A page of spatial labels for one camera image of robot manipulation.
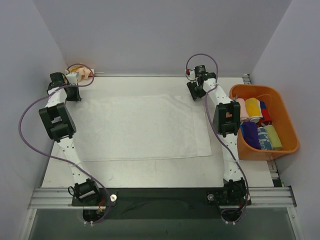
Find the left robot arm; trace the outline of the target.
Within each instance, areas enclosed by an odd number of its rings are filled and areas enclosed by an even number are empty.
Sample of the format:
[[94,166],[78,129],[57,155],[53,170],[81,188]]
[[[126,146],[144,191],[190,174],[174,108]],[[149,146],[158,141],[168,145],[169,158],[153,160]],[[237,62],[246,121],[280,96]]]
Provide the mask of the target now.
[[49,138],[57,143],[67,160],[74,182],[74,186],[68,187],[68,193],[78,204],[95,206],[103,197],[96,181],[86,174],[87,170],[76,151],[74,135],[77,129],[66,107],[67,101],[82,100],[78,78],[77,72],[50,74],[51,82],[47,89],[48,101],[38,113]]

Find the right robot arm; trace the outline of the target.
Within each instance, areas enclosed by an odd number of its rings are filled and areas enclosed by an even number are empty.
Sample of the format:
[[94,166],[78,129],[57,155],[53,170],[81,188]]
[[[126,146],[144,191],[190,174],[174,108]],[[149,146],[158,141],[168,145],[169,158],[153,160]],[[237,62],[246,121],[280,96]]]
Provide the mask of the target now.
[[187,68],[186,84],[194,101],[204,99],[205,112],[217,140],[222,145],[223,187],[208,194],[208,201],[219,206],[240,206],[246,201],[246,181],[239,165],[238,131],[241,106],[219,86],[217,76],[204,65]]

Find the white towel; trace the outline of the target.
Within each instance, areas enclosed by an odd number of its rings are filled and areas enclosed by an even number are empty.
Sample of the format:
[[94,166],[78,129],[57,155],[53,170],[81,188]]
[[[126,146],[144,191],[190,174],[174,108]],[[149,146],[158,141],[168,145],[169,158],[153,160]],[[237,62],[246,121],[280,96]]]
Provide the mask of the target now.
[[91,92],[69,106],[75,147],[86,162],[207,157],[203,106],[188,95],[103,97]]

